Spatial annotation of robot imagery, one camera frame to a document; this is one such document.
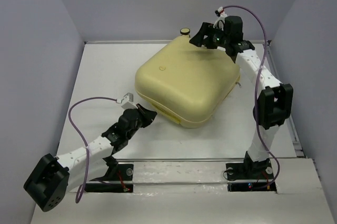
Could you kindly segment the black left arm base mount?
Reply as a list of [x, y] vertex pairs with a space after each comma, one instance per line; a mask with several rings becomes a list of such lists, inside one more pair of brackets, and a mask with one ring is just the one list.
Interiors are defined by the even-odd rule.
[[85, 192], [132, 193], [134, 164], [119, 163], [114, 157], [104, 158], [107, 171], [101, 177], [88, 181]]

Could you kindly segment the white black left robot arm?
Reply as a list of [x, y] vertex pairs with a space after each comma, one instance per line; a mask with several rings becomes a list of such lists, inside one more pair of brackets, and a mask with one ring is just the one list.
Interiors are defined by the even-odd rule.
[[114, 154], [128, 145], [140, 129], [152, 124], [157, 112], [137, 104], [124, 110], [118, 121], [83, 147], [66, 154], [42, 156], [23, 185], [43, 212], [54, 209], [65, 194], [84, 183], [103, 177], [111, 179], [118, 166]]

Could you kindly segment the yellow hard-shell suitcase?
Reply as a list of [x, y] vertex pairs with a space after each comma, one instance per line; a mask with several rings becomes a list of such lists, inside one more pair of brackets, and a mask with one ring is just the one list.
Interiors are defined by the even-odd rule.
[[224, 51], [190, 44], [190, 30], [139, 67], [137, 94], [161, 115], [185, 128], [199, 128], [240, 79], [240, 68]]

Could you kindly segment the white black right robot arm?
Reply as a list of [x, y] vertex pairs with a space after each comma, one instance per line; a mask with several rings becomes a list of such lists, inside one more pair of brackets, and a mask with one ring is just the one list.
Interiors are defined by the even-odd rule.
[[202, 23], [190, 43], [208, 49], [224, 48], [255, 87], [254, 138], [244, 161], [228, 166], [231, 174], [240, 172], [254, 178], [268, 168], [275, 135], [290, 117], [293, 87], [283, 84], [264, 66], [264, 59], [258, 57], [253, 44], [243, 38], [243, 21], [239, 16], [225, 17], [216, 24]]

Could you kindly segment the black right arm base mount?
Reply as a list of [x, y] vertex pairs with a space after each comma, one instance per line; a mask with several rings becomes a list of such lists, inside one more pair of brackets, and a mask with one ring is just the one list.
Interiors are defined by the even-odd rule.
[[244, 162], [227, 163], [223, 172], [228, 182], [229, 192], [277, 192], [271, 161], [267, 159], [262, 165], [244, 164]]

